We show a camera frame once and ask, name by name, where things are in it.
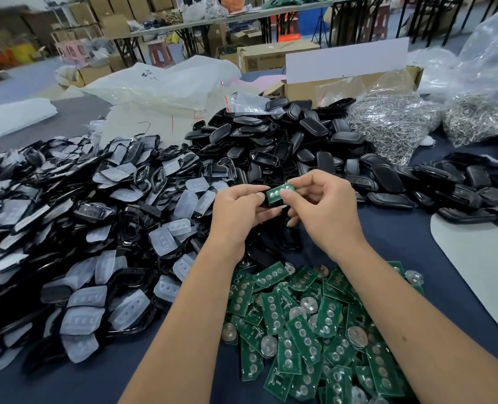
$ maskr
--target red stool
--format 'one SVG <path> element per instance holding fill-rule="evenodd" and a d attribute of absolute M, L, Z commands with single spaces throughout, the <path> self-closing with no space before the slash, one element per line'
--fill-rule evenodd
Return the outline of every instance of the red stool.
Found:
<path fill-rule="evenodd" d="M 169 68 L 176 64 L 165 41 L 148 43 L 151 64 L 158 68 Z"/>

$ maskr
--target pile of key fob shells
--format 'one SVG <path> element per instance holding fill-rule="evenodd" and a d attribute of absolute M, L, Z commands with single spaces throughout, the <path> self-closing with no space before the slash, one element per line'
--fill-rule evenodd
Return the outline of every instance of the pile of key fob shells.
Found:
<path fill-rule="evenodd" d="M 420 294 L 423 277 L 388 262 Z M 242 381 L 259 379 L 280 401 L 318 397 L 321 404 L 416 402 L 378 329 L 339 267 L 296 268 L 276 262 L 232 276 L 222 330 L 239 346 Z"/>
<path fill-rule="evenodd" d="M 0 369 L 24 346 L 32 373 L 148 328 L 204 244 L 217 192 L 232 185 L 267 184 L 276 206 L 278 186 L 321 169 L 350 181 L 360 203 L 498 224 L 498 169 L 485 158 L 394 167 L 350 130 L 353 102 L 312 110 L 276 99 L 267 109 L 283 114 L 255 117 L 222 110 L 194 124 L 191 146 L 139 135 L 100 149 L 91 132 L 0 153 Z M 253 229 L 240 265 L 266 268 L 300 250 L 286 222 L 283 213 Z"/>

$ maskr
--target warehouse floor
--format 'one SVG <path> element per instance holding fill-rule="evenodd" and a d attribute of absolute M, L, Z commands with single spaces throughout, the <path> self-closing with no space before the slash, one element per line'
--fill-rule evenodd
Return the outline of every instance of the warehouse floor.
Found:
<path fill-rule="evenodd" d="M 451 37 L 445 47 L 455 54 L 458 54 L 475 26 L 481 21 L 485 9 L 485 4 L 479 3 L 476 5 L 472 10 L 465 29 L 460 31 L 460 26 L 462 25 L 462 21 L 464 20 L 467 11 L 466 8 L 463 8 L 458 15 L 455 29 L 451 33 Z M 412 12 L 412 8 L 407 10 L 404 21 L 406 21 L 407 16 Z M 389 17 L 388 38 L 395 37 L 399 19 L 400 11 L 391 14 Z M 310 40 L 312 36 L 307 35 L 303 38 Z M 442 40 L 442 36 L 434 39 L 432 46 L 440 46 Z M 424 48 L 425 44 L 426 41 L 418 40 L 415 44 L 410 45 L 410 51 Z M 176 62 L 183 60 L 180 45 L 170 45 L 170 50 L 172 57 Z M 52 58 L 9 70 L 10 79 L 0 82 L 0 104 L 21 101 L 29 97 L 56 99 L 62 93 L 62 89 L 55 81 L 54 72 L 61 65 L 62 61 L 60 58 Z"/>

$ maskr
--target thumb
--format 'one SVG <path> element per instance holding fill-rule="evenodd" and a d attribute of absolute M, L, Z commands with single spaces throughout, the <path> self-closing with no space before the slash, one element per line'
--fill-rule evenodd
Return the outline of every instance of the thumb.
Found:
<path fill-rule="evenodd" d="M 298 213 L 300 218 L 303 218 L 302 215 L 305 214 L 309 206 L 312 205 L 305 198 L 292 190 L 281 190 L 280 195 L 283 199 L 283 203 L 291 206 L 294 211 Z"/>
<path fill-rule="evenodd" d="M 266 198 L 266 195 L 264 193 L 253 193 L 249 194 L 248 196 L 244 197 L 244 200 L 254 206 L 254 208 L 257 208 L 259 205 L 261 205 L 264 202 L 264 199 Z"/>

